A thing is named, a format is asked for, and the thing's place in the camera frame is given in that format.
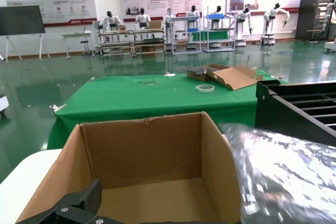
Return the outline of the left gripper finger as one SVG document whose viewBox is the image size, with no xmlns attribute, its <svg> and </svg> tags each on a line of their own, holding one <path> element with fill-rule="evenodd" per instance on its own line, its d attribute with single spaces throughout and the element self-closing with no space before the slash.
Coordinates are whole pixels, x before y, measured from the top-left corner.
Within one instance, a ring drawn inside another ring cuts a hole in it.
<svg viewBox="0 0 336 224">
<path fill-rule="evenodd" d="M 98 215 L 101 203 L 102 183 L 100 179 L 95 179 L 87 189 L 64 195 L 48 210 L 20 223 L 113 223 L 112 219 Z"/>
</svg>

